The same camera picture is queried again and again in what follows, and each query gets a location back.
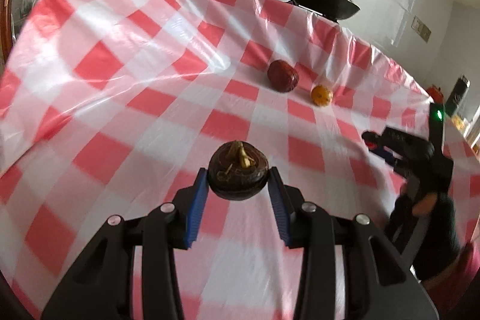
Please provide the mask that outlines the small striped yellow melon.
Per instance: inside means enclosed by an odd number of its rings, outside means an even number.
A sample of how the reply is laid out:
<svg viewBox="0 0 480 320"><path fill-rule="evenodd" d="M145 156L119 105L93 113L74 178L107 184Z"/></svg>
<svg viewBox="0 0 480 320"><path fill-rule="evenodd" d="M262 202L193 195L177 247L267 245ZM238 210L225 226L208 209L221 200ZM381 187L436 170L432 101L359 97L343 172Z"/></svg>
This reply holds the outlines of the small striped yellow melon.
<svg viewBox="0 0 480 320"><path fill-rule="evenodd" d="M328 87L319 84L312 88L310 97L316 106L326 107L331 104L334 94Z"/></svg>

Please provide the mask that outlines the wrinkled red apple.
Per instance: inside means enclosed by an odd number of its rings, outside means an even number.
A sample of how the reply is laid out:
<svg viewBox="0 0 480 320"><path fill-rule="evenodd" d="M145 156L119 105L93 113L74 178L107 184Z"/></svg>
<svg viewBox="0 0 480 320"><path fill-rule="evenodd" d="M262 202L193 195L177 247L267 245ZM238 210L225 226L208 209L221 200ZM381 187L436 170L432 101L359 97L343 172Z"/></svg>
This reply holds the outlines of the wrinkled red apple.
<svg viewBox="0 0 480 320"><path fill-rule="evenodd" d="M297 87L299 73L288 62L275 60L270 63L267 70L268 81L277 92L287 93Z"/></svg>

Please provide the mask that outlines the dark mangosteen back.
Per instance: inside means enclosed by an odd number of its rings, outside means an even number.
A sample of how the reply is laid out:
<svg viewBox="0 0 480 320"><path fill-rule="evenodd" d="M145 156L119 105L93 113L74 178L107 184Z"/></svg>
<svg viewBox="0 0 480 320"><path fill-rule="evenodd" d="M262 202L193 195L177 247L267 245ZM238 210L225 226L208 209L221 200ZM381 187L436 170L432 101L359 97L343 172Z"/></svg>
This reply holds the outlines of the dark mangosteen back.
<svg viewBox="0 0 480 320"><path fill-rule="evenodd" d="M234 140L223 143L208 164L208 186L220 198L244 201L268 182L267 157L252 144Z"/></svg>

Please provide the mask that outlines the red tomato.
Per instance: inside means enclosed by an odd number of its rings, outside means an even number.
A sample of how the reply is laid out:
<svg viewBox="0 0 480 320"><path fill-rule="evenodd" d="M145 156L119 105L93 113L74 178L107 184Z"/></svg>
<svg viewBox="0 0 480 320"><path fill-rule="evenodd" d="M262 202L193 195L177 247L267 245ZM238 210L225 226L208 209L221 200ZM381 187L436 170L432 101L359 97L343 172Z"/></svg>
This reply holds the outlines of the red tomato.
<svg viewBox="0 0 480 320"><path fill-rule="evenodd" d="M376 142L373 142L372 140L364 140L364 143L370 151L383 148L381 145L378 145Z"/></svg>

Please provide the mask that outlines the black thermos bottle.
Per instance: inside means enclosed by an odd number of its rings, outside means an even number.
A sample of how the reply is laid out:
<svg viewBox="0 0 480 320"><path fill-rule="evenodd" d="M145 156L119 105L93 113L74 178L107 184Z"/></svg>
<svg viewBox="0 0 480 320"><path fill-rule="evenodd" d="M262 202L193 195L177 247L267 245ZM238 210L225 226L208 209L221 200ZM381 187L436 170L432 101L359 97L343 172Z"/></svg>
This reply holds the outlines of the black thermos bottle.
<svg viewBox="0 0 480 320"><path fill-rule="evenodd" d="M444 105L444 111L448 117L451 118L459 109L461 102L467 95L469 87L470 81L464 75L457 79L456 84Z"/></svg>

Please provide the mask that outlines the red small pot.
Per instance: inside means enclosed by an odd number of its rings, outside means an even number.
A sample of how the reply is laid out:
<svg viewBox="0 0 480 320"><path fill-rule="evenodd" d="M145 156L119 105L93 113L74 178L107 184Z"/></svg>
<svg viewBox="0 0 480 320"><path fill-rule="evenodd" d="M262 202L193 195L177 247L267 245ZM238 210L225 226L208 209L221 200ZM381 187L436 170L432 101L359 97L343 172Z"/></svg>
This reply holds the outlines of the red small pot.
<svg viewBox="0 0 480 320"><path fill-rule="evenodd" d="M433 102L436 104L442 104L444 97L440 87L431 85L426 89L428 95L433 99Z"/></svg>

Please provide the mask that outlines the red white checkered tablecloth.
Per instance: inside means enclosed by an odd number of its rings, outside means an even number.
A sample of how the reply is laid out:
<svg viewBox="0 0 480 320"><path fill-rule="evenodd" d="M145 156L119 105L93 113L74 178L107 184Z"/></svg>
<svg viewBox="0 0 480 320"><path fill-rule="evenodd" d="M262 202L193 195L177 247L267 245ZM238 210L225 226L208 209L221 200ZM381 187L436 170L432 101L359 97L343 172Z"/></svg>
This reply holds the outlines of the red white checkered tablecloth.
<svg viewBox="0 0 480 320"><path fill-rule="evenodd" d="M297 70L291 92L272 88L275 60ZM402 179L361 135L426 136L430 101L377 48L281 1L38 0L1 77L2 273L39 318L110 216L170 201L230 140L308 201L381 225Z"/></svg>

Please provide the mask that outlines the wall power socket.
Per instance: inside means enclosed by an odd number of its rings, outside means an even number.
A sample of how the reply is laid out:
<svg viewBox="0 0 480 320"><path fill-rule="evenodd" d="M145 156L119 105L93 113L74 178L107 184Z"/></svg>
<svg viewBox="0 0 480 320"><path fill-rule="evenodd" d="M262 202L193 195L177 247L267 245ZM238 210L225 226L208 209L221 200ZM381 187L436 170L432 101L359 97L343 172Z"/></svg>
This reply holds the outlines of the wall power socket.
<svg viewBox="0 0 480 320"><path fill-rule="evenodd" d="M428 26L426 26L419 17L415 16L413 18L411 28L422 38L422 40L424 40L426 43L429 42L431 29L428 28Z"/></svg>

